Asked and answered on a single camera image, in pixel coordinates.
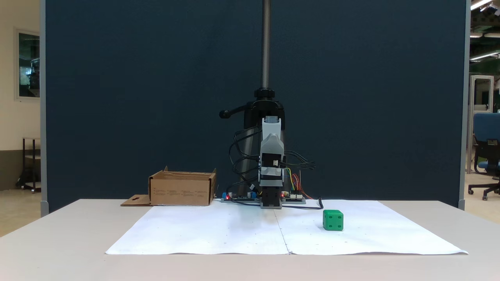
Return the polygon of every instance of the blue office chair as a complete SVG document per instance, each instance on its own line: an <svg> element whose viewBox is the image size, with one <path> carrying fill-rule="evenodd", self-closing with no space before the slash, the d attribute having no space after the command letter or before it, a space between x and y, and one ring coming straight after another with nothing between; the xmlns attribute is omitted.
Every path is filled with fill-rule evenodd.
<svg viewBox="0 0 500 281"><path fill-rule="evenodd" d="M500 113L476 113L474 115L474 137L477 143L474 155L474 170L478 174L500 176ZM479 157L488 161L478 163ZM488 193L499 193L498 183L469 184L468 193L474 194L473 188L486 188L482 199L488 200Z"/></svg>

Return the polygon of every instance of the threaded rod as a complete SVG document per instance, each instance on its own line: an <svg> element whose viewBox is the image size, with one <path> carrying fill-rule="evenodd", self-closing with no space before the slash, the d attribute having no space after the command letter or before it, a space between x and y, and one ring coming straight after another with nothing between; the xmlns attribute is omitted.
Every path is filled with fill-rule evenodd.
<svg viewBox="0 0 500 281"><path fill-rule="evenodd" d="M260 86L269 87L269 52L271 35L271 0L262 0L262 61Z"/></svg>

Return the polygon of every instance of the ceiling light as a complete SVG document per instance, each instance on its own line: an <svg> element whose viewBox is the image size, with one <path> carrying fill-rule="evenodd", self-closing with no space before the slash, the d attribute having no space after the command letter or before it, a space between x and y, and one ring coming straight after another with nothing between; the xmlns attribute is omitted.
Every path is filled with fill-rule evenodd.
<svg viewBox="0 0 500 281"><path fill-rule="evenodd" d="M488 38L500 38L500 33L486 33L484 37Z"/></svg>
<svg viewBox="0 0 500 281"><path fill-rule="evenodd" d="M498 54L500 54L500 51L496 50L496 51L487 52L487 53L484 53L484 54L473 56L473 57L470 58L470 60L471 61L476 61L476 60L479 60L479 59L484 59L486 57L495 56L495 55L498 55Z"/></svg>
<svg viewBox="0 0 500 281"><path fill-rule="evenodd" d="M491 1L493 1L493 0L479 0L479 1L475 2L475 3L473 3L473 4L470 6L470 10L471 10L471 11L472 11L472 10L475 10L475 9L477 9L477 8L479 8L479 7L481 7L481 6L483 6L484 4L488 4L488 3L490 3Z"/></svg>

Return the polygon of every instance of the white paper sheet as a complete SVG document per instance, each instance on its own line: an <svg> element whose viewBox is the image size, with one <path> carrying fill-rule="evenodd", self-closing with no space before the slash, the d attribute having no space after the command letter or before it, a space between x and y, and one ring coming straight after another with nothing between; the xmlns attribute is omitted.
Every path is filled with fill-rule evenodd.
<svg viewBox="0 0 500 281"><path fill-rule="evenodd" d="M205 207L154 206L106 252L175 253L277 255L288 250L273 210L214 201Z"/></svg>
<svg viewBox="0 0 500 281"><path fill-rule="evenodd" d="M155 206L106 254L466 253L377 201L323 200L323 205L344 214L343 231L323 228L323 210L261 209L219 201L205 207Z"/></svg>
<svg viewBox="0 0 500 281"><path fill-rule="evenodd" d="M317 205L307 200L307 206ZM323 228L323 210L275 210L291 254L467 253L378 201L323 200L323 206L344 214L343 231Z"/></svg>

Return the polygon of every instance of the floor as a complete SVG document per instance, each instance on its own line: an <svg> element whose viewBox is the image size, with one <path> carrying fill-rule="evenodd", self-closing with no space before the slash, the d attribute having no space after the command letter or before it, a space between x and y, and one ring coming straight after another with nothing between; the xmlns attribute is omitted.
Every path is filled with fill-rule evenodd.
<svg viewBox="0 0 500 281"><path fill-rule="evenodd" d="M466 174L465 186L469 184L495 183L491 176ZM465 188L465 211L475 216L500 224L500 195L491 192L488 201L483 201L483 193L475 189L473 195ZM40 218L42 194L31 190L0 191L0 237L15 231Z"/></svg>
<svg viewBox="0 0 500 281"><path fill-rule="evenodd" d="M0 191L0 237L40 218L42 194L30 189Z"/></svg>

